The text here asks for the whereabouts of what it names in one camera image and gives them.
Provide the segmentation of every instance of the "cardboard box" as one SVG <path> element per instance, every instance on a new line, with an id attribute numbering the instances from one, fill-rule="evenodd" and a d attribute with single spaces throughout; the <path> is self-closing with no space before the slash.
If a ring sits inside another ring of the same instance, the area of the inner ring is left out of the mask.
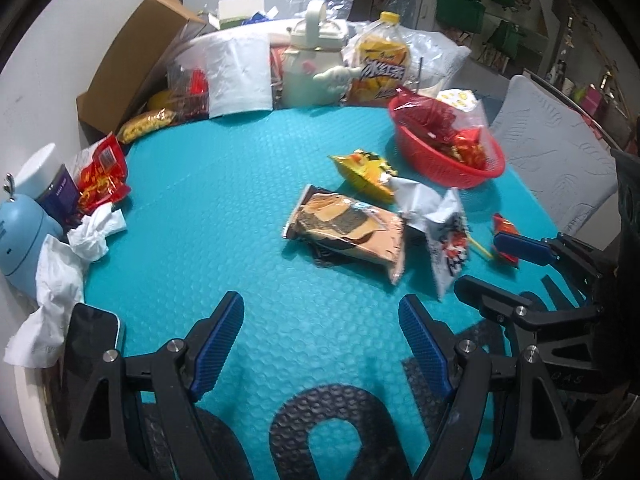
<path id="1" fill-rule="evenodd" d="M 205 22 L 180 0 L 143 0 L 111 43 L 89 89 L 78 96 L 78 118 L 105 135 L 116 132 L 166 75 L 172 52 Z"/>

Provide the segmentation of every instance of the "quilted gray cushion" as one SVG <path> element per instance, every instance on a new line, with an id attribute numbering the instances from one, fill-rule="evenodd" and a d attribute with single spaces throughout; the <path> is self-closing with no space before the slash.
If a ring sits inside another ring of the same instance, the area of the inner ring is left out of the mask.
<path id="1" fill-rule="evenodd" d="M 616 190 L 613 158 L 580 115 L 528 78 L 511 79 L 494 136 L 558 229 L 573 235 Z"/>

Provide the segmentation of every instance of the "barcode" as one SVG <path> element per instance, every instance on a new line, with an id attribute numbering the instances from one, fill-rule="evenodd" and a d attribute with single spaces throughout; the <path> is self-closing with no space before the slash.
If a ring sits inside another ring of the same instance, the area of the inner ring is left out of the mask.
<path id="1" fill-rule="evenodd" d="M 100 155 L 98 155 L 98 161 L 100 162 L 100 165 L 102 166 L 102 170 L 105 173 L 115 165 L 116 156 L 113 155 L 113 150 L 111 149 L 111 146 L 109 146 Z"/>

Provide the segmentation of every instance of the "red plastic basket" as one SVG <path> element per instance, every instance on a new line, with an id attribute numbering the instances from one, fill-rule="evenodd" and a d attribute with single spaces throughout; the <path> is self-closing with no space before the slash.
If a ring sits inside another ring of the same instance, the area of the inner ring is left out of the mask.
<path id="1" fill-rule="evenodd" d="M 406 161 L 418 173 L 445 187 L 468 189 L 482 184 L 488 178 L 496 178 L 504 173 L 504 153 L 500 144 L 485 130 L 481 142 L 486 152 L 487 169 L 476 170 L 453 160 L 420 140 L 397 120 L 395 108 L 398 98 L 389 103 L 389 113 L 396 124 L 396 145 Z"/>

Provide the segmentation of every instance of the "plastic bottle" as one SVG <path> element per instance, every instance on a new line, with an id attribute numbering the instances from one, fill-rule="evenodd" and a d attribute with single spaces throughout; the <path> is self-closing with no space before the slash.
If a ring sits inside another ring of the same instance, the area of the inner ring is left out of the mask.
<path id="1" fill-rule="evenodd" d="M 406 79 L 411 57 L 398 29 L 399 22 L 398 14 L 381 12 L 380 19 L 356 43 L 355 62 L 362 74 L 353 81 L 351 101 L 392 97 Z"/>

